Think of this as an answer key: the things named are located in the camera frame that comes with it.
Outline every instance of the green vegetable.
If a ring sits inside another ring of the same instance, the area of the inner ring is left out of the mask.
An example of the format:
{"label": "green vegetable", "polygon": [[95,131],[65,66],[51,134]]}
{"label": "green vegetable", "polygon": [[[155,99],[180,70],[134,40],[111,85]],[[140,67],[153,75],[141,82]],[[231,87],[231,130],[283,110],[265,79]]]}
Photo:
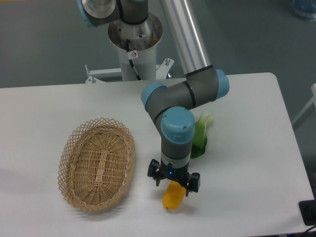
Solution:
{"label": "green vegetable", "polygon": [[196,133],[193,138],[191,158],[197,158],[205,153],[207,131],[213,125],[214,117],[209,112],[203,112],[196,122]]}

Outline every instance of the yellow pepper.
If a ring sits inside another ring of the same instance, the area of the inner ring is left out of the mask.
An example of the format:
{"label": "yellow pepper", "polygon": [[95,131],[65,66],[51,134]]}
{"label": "yellow pepper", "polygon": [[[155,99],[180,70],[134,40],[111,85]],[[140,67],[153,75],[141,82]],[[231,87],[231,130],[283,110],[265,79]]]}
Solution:
{"label": "yellow pepper", "polygon": [[183,188],[179,183],[171,181],[162,197],[162,204],[169,210],[177,209],[185,194],[185,188]]}

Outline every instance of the oval basket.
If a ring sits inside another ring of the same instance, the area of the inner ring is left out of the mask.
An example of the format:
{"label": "oval basket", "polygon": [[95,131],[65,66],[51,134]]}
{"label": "oval basket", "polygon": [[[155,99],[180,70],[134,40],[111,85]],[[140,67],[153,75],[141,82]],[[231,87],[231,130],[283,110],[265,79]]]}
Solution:
{"label": "oval basket", "polygon": [[85,211],[110,207],[121,199],[135,165],[133,136],[119,121],[87,121],[67,141],[59,165],[64,199]]}

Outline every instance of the gray floor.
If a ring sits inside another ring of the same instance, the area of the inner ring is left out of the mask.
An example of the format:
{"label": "gray floor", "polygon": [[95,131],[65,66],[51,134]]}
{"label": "gray floor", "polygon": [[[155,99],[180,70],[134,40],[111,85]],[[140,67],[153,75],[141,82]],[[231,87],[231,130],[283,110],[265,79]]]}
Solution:
{"label": "gray floor", "polygon": [[[176,60],[158,0],[150,0],[164,35],[158,62]],[[291,119],[316,83],[316,23],[296,17],[290,0],[193,0],[212,62],[227,74],[274,73]],[[85,26],[75,0],[0,2],[0,87],[83,83],[90,69],[119,67],[107,27]],[[316,113],[296,131],[308,172],[316,172]]]}

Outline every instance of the warning sticker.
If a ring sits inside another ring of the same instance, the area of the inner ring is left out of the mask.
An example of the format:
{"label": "warning sticker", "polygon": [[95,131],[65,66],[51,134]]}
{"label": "warning sticker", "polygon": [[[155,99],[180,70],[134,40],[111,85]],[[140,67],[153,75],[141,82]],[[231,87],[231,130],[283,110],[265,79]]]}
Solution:
{"label": "warning sticker", "polygon": [[134,59],[138,57],[137,50],[130,51],[127,53],[128,59]]}

